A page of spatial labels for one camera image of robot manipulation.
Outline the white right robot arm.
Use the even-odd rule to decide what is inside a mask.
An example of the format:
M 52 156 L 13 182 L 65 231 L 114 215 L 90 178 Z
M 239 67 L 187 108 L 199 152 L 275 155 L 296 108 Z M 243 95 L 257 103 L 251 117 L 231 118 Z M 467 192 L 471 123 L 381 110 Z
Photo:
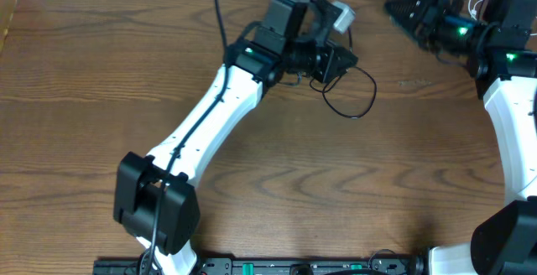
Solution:
M 536 53 L 526 44 L 536 0 L 488 0 L 483 16 L 463 0 L 388 0 L 384 9 L 419 47 L 463 55 L 493 123 L 503 168 L 504 207 L 469 242 L 413 257 L 409 274 L 536 272 Z

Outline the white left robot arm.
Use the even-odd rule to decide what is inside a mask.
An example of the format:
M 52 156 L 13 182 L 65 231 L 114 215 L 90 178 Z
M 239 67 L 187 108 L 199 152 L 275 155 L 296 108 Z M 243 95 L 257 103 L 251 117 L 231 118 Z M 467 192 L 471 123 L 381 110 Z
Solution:
M 113 217 L 145 247 L 137 274 L 188 274 L 197 261 L 190 239 L 201 213 L 196 187 L 232 129 L 283 74 L 329 84 L 357 63 L 348 34 L 354 11 L 328 0 L 271 0 L 225 48 L 222 66 L 186 119 L 144 156 L 128 153 L 117 168 Z

